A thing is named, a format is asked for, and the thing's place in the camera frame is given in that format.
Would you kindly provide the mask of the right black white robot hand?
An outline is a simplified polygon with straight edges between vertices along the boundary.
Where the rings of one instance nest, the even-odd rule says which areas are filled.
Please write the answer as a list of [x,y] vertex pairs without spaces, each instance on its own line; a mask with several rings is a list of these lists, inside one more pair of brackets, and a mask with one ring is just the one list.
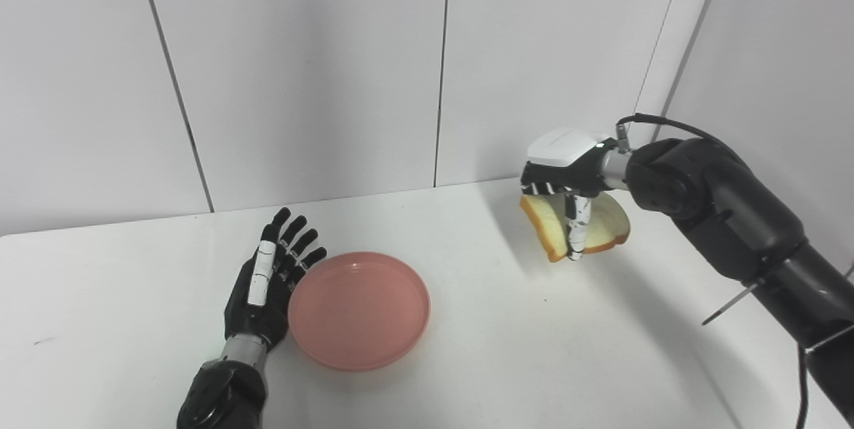
[[603,174],[616,149],[612,137],[567,128],[528,146],[519,206],[549,262],[578,261],[628,240],[630,223]]

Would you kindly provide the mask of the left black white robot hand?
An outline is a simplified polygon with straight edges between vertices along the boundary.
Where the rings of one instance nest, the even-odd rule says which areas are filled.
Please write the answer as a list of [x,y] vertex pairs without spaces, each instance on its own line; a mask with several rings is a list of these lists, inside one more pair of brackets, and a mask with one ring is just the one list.
[[289,207],[278,210],[239,271],[224,309],[225,339],[254,337],[270,351],[286,338],[297,284],[328,256],[314,245],[317,240],[306,216],[293,216]]

